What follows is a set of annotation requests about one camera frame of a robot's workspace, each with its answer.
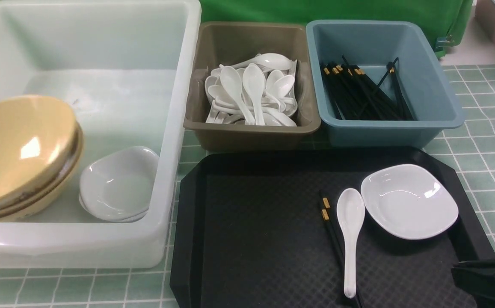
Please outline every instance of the black clamp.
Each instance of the black clamp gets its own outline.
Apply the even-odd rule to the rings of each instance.
[[[495,259],[460,262],[451,273],[458,288],[474,296],[478,303],[495,307]]]

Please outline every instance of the beige plastic bin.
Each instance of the beige plastic bin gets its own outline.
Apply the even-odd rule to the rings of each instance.
[[[298,60],[295,96],[299,108],[293,117],[298,127],[205,123],[210,102],[204,82],[211,70],[258,53],[279,53]],[[232,22],[200,26],[184,127],[195,132],[202,148],[214,152],[292,150],[320,124],[304,26]]]

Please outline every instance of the white square dish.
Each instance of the white square dish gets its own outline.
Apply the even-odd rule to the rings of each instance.
[[[426,169],[402,164],[366,177],[361,195],[367,212],[387,232],[422,240],[445,232],[458,218],[450,193]]]

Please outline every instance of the textured tray surface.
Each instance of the textured tray surface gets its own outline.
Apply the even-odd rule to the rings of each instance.
[[[202,306],[347,307],[317,192],[337,195],[359,187],[366,175],[208,176]],[[445,235],[400,240],[365,217],[357,266],[367,308],[476,307],[453,284],[450,267],[457,261]]]

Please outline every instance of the blue plastic bin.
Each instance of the blue plastic bin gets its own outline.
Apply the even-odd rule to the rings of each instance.
[[[421,29],[399,21],[316,20],[306,26],[308,51],[321,119],[335,147],[414,146],[423,148],[443,129],[464,123],[464,114]],[[398,78],[416,121],[348,121],[335,117],[324,89],[320,63],[359,65],[375,82],[399,57]],[[382,90],[391,95],[386,78]]]

